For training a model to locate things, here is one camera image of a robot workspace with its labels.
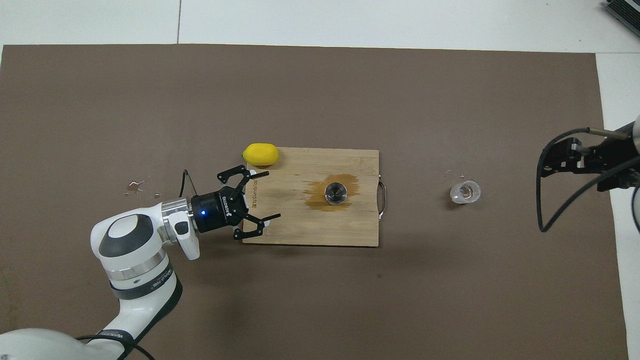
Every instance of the metal ring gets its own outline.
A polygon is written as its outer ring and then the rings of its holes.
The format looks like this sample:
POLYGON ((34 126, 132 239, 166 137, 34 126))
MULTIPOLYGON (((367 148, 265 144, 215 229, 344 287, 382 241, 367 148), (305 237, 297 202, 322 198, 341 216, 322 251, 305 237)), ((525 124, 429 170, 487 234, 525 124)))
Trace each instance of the metal ring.
POLYGON ((382 182, 382 175, 378 174, 378 186, 382 186, 382 199, 384 203, 382 204, 382 210, 378 213, 378 220, 382 220, 382 215, 385 213, 385 209, 387 208, 387 187, 385 183, 382 182))
POLYGON ((160 251, 158 251, 155 255, 136 266, 132 266, 130 268, 122 270, 107 270, 107 276, 111 280, 118 281, 132 279, 136 276, 140 276, 151 271, 162 262, 165 256, 166 252, 164 251, 164 249, 160 248, 160 251))

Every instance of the wooden cutting board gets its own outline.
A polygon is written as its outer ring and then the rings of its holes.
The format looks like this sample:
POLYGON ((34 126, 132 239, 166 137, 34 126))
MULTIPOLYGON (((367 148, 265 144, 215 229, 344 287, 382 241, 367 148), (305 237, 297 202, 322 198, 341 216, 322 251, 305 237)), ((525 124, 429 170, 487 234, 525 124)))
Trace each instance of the wooden cutting board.
MULTIPOLYGON (((281 213, 264 234, 245 243, 288 245, 378 246, 377 150, 308 149, 279 147, 278 162, 269 176, 250 181, 245 188, 249 212, 256 217, 281 213), (341 183, 347 197, 331 205, 326 187, 341 183)), ((246 222, 245 231, 255 229, 246 222)))

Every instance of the brown mat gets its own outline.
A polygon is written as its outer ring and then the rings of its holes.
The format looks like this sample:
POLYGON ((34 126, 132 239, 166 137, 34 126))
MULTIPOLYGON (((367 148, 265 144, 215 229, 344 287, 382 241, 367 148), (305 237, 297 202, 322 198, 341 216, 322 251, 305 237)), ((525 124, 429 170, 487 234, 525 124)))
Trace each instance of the brown mat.
MULTIPOLYGON (((602 127, 593 54, 6 46, 0 331, 101 329, 118 305, 93 225, 176 197, 183 168, 217 190, 246 145, 272 142, 379 149, 380 247, 242 245, 230 229, 203 235, 197 261, 172 247, 185 290, 141 343, 157 358, 626 358, 608 194, 547 234, 535 222, 540 150, 582 126, 602 127), (458 176, 477 203, 448 199, 458 176)), ((544 181, 545 217, 588 178, 544 181)))

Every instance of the yellow lemon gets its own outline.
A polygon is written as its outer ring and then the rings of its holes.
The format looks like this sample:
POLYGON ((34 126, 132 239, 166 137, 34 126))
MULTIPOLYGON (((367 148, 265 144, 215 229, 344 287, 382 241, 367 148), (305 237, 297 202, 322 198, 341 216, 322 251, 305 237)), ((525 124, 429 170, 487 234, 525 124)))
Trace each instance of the yellow lemon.
POLYGON ((279 156, 278 148, 272 143, 253 143, 242 153, 246 162, 258 167, 275 164, 279 156))

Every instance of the white tile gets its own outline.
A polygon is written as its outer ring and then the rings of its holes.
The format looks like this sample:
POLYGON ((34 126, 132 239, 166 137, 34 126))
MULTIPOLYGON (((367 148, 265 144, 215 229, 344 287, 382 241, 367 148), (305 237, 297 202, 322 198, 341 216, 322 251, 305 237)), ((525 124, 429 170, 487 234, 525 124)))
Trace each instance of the white tile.
POLYGON ((179 9, 179 0, 2 0, 0 45, 176 43, 179 9))
MULTIPOLYGON (((596 54, 602 115, 617 129, 640 115, 640 54, 596 54)), ((611 190, 629 359, 640 359, 640 234, 631 215, 633 190, 611 190)))
POLYGON ((182 0, 180 43, 640 52, 603 1, 182 0))

